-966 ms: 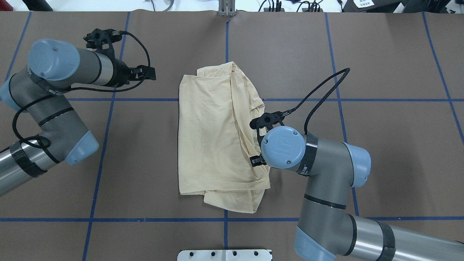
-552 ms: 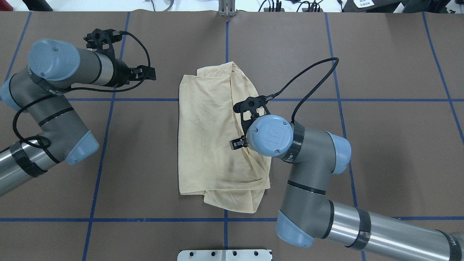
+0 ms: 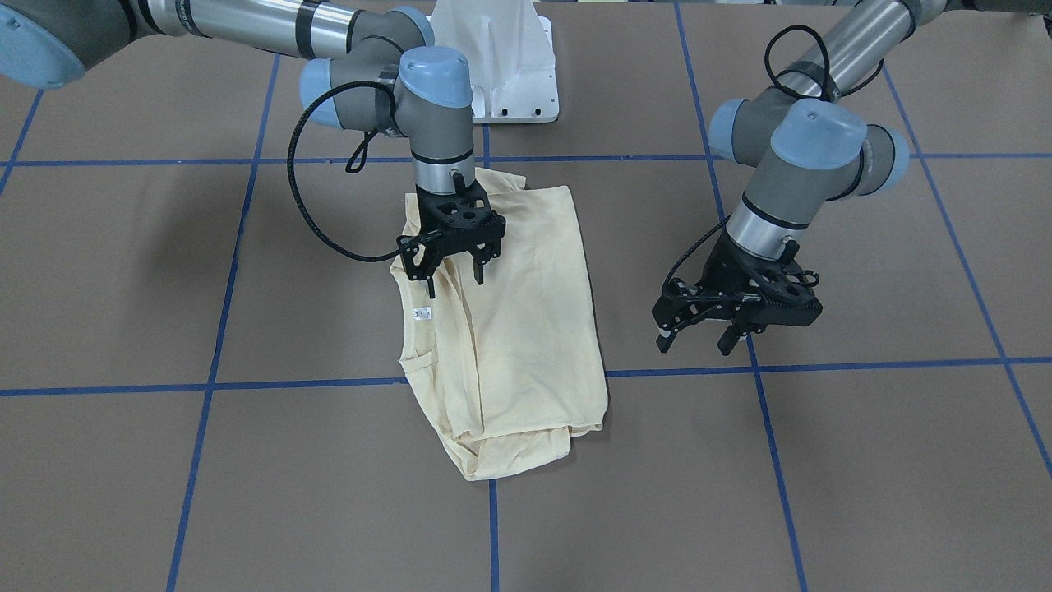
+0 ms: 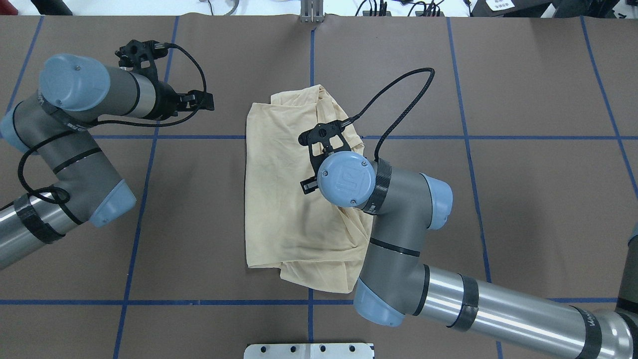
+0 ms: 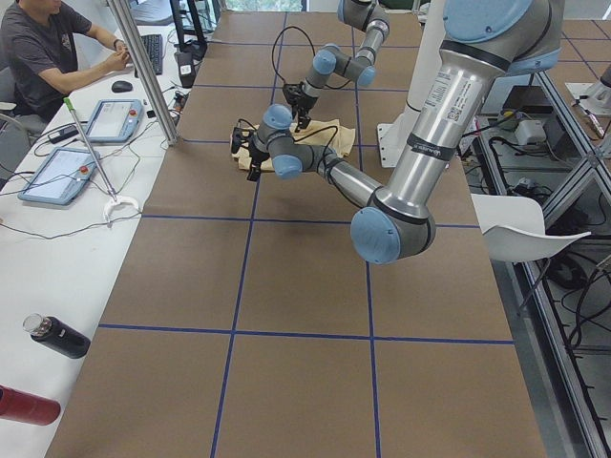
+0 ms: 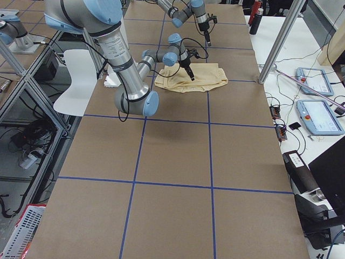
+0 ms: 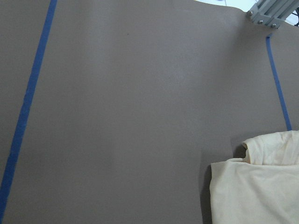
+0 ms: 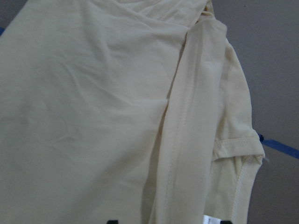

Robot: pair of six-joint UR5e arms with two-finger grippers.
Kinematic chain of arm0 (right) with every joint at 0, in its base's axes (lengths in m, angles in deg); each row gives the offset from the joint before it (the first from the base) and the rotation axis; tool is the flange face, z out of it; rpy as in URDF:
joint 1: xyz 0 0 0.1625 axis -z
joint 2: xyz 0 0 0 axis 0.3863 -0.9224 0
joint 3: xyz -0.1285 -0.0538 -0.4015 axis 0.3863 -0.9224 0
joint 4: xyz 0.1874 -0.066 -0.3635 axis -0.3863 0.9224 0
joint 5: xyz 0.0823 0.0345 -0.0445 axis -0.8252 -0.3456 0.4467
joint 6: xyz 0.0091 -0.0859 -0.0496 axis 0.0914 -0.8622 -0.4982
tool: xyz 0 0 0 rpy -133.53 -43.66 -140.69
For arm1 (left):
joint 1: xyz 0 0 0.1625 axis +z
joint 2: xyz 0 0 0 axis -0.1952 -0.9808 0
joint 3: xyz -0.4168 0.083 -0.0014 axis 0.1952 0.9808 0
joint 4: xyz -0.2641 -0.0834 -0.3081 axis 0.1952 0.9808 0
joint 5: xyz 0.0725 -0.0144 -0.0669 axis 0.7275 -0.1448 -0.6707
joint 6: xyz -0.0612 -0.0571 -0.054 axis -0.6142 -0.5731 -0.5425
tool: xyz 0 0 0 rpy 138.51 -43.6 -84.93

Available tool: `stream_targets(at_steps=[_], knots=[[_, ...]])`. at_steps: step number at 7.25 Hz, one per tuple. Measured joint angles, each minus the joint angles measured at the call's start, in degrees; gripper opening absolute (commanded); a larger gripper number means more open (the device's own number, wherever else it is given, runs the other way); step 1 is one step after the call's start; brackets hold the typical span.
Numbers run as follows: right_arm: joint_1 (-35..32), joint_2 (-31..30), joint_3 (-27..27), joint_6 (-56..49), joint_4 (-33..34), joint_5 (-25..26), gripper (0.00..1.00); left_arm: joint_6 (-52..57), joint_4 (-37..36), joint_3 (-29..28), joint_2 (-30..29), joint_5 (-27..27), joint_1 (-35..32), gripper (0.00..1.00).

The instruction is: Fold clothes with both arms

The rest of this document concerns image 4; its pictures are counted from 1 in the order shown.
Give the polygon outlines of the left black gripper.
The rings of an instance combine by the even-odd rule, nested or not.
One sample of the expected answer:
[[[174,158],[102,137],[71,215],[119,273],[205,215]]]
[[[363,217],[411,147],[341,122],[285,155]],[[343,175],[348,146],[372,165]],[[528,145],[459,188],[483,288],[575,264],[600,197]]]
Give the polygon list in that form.
[[[176,92],[166,82],[152,83],[156,93],[155,104],[152,109],[152,120],[164,121],[175,113],[194,111],[214,111],[214,97],[212,93],[192,89],[187,93]]]

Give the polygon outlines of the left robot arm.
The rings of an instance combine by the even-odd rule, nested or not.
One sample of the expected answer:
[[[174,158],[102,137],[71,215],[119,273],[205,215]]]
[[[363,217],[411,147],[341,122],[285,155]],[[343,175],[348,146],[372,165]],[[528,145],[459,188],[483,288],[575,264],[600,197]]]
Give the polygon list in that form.
[[[178,93],[157,75],[158,49],[116,52],[119,65],[73,54],[50,57],[39,74],[36,93],[14,106],[1,121],[2,137],[22,157],[17,178],[24,193],[1,209],[1,268],[64,238],[89,222],[102,227],[135,207],[135,194],[91,128],[125,125],[159,129],[180,112],[189,120],[214,109],[205,73],[188,54],[202,89]]]

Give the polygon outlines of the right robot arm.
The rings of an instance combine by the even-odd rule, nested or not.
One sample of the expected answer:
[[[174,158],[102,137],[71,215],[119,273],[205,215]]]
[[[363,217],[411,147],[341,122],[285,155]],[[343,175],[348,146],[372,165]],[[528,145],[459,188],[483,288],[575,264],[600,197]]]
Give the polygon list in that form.
[[[451,214],[446,182],[351,151],[310,155],[310,162],[304,193],[319,190],[332,204],[374,215],[353,300],[363,318],[397,327],[407,315],[428,317],[563,359],[637,357],[636,232],[616,308],[586,311],[420,263],[427,232]]]

